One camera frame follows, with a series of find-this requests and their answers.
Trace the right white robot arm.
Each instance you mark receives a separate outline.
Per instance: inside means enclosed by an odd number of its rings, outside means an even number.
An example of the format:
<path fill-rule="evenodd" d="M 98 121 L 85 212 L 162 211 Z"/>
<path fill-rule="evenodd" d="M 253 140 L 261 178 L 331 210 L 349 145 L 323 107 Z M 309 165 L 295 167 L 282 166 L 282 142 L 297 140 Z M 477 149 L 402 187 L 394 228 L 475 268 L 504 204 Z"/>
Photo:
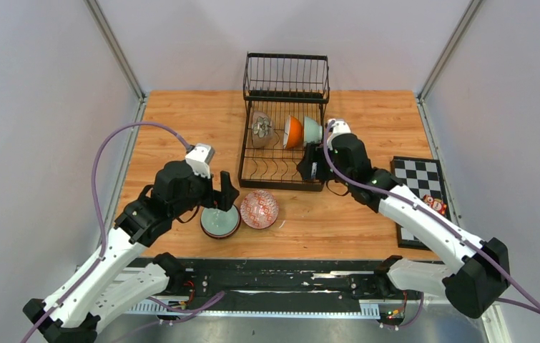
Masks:
<path fill-rule="evenodd" d="M 341 134 L 329 147 L 307 143 L 298 171 L 306 181 L 346 185 L 354 200 L 407 229 L 441 258 L 443 268 L 388 258 L 374 280 L 382 297 L 393 298 L 402 290 L 441 296 L 460 313 L 477 319 L 509 288 L 506 245 L 466 232 L 430 208 L 402 179 L 372 166 L 356 135 Z"/>

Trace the black wire dish rack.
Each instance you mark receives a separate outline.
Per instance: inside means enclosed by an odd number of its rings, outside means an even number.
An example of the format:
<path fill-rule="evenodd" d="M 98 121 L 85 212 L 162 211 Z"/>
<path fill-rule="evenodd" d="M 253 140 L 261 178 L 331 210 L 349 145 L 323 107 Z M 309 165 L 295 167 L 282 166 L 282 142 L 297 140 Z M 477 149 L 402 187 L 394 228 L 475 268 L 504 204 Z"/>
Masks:
<path fill-rule="evenodd" d="M 330 99 L 329 58 L 317 54 L 249 52 L 242 80 L 245 132 L 238 166 L 242 188 L 319 192 L 320 182 L 304 182 L 297 171 L 303 160 L 303 143 L 283 148 L 285 121 L 294 116 L 303 123 L 309 116 L 323 123 Z M 271 142 L 255 149 L 251 143 L 254 111 L 273 121 Z"/>

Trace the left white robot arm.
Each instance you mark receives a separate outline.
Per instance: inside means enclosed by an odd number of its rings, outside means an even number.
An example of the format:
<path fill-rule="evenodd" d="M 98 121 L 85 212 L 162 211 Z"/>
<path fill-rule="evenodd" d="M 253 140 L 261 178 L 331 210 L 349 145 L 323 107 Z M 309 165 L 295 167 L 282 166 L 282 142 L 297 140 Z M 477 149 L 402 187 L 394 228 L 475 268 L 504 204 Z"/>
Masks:
<path fill-rule="evenodd" d="M 157 255 L 141 272 L 109 289 L 125 267 L 167 233 L 174 221 L 199 208 L 230 210 L 239 191 L 230 173 L 220 173 L 221 189 L 212 177 L 199 175 L 185 161 L 170 161 L 153 184 L 128 203 L 102 245 L 55 293 L 30 299 L 23 312 L 47 342 L 93 342 L 130 307 L 154 294 L 179 294 L 185 268 L 169 253 Z"/>

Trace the celadon bowl brown rim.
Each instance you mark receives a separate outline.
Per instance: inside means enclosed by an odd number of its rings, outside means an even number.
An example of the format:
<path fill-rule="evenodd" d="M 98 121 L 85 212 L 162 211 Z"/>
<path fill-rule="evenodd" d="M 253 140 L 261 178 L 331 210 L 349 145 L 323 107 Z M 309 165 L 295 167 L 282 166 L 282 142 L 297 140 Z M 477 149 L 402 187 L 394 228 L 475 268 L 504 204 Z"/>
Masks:
<path fill-rule="evenodd" d="M 323 127 L 313 118 L 305 116 L 303 120 L 303 144 L 319 144 L 323 139 Z"/>

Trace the red white patterned bowl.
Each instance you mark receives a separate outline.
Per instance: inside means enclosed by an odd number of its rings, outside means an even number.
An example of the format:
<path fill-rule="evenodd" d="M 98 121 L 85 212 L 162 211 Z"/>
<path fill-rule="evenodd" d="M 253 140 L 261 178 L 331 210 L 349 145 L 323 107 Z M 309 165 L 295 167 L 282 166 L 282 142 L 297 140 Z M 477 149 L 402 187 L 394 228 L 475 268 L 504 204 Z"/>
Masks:
<path fill-rule="evenodd" d="M 241 219 L 253 229 L 267 229 L 278 219 L 279 205 L 273 194 L 255 190 L 245 196 L 240 204 Z"/>

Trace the beige bowl black rim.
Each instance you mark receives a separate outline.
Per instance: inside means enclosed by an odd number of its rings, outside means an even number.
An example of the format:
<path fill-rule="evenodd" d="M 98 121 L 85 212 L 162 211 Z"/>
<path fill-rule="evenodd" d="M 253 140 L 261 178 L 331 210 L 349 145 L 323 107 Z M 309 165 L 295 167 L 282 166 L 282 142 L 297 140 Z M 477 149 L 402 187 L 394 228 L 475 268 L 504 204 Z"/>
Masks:
<path fill-rule="evenodd" d="M 262 111 L 254 111 L 251 124 L 251 143 L 255 149 L 267 146 L 273 137 L 274 124 L 272 119 Z"/>

